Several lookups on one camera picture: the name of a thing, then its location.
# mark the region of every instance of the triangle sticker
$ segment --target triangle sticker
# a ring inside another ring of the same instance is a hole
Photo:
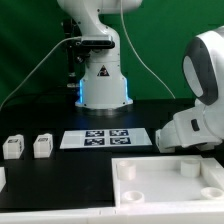
[[[103,65],[97,76],[105,77],[105,76],[110,76],[110,75],[109,75],[106,67]]]

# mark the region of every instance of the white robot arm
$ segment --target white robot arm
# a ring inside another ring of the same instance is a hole
[[[57,0],[78,24],[83,42],[114,43],[113,49],[94,50],[86,61],[80,81],[80,99],[76,106],[93,110],[116,110],[132,104],[128,98],[127,80],[121,74],[120,38],[117,32],[102,24],[99,14],[120,13],[121,0]],[[142,0],[123,0],[124,12],[134,10]]]
[[[175,147],[213,149],[224,139],[224,27],[196,36],[184,60],[185,78],[197,97],[195,107],[176,113],[156,132],[160,152]]]

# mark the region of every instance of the white cable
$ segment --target white cable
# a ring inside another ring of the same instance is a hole
[[[4,106],[4,104],[6,103],[6,101],[8,99],[10,99],[10,97],[12,95],[14,95],[25,83],[26,81],[33,75],[33,73],[51,56],[51,54],[64,42],[69,41],[69,40],[76,40],[76,39],[80,39],[80,37],[71,37],[71,38],[67,38],[64,39],[62,41],[60,41],[57,45],[55,45],[55,47],[44,57],[44,59],[30,72],[30,74],[20,83],[20,85],[13,90],[6,98],[5,100],[2,102],[1,106],[0,106],[0,112]]]
[[[121,0],[121,8],[120,8],[121,12],[121,22],[122,22],[122,26],[123,26],[123,30],[124,30],[124,33],[125,33],[125,36],[127,38],[127,41],[131,47],[131,49],[133,50],[134,54],[136,55],[136,57],[138,58],[138,60],[141,62],[141,64],[155,77],[159,80],[160,83],[163,84],[163,86],[169,91],[169,93],[172,95],[172,97],[174,99],[176,99],[176,97],[174,96],[173,92],[169,89],[169,87],[142,61],[142,59],[140,58],[140,56],[138,55],[138,53],[136,52],[129,36],[128,36],[128,33],[127,33],[127,30],[126,30],[126,26],[125,26],[125,23],[124,23],[124,15],[123,15],[123,0]]]

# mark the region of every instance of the white block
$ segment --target white block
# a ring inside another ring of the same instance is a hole
[[[19,159],[24,150],[22,135],[9,136],[3,145],[4,159]]]
[[[38,135],[33,144],[34,158],[48,158],[53,149],[53,138],[51,134]]]
[[[0,192],[2,191],[5,184],[6,184],[5,169],[4,167],[0,167]]]

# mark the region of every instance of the black tabletop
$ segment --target black tabletop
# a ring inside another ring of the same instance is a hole
[[[154,144],[155,130],[174,113],[192,107],[192,100],[136,101],[133,110],[114,117],[90,116],[63,103],[24,104],[4,108],[0,114],[0,144],[8,136],[22,134],[25,149],[19,160],[4,160],[7,184],[0,193],[2,212],[76,209],[114,206],[111,159],[161,156]],[[145,128],[153,145],[145,147],[61,150],[66,130]],[[50,158],[34,159],[38,135],[53,135]],[[203,153],[224,164],[223,146]],[[196,148],[177,149],[175,154],[200,154]]]

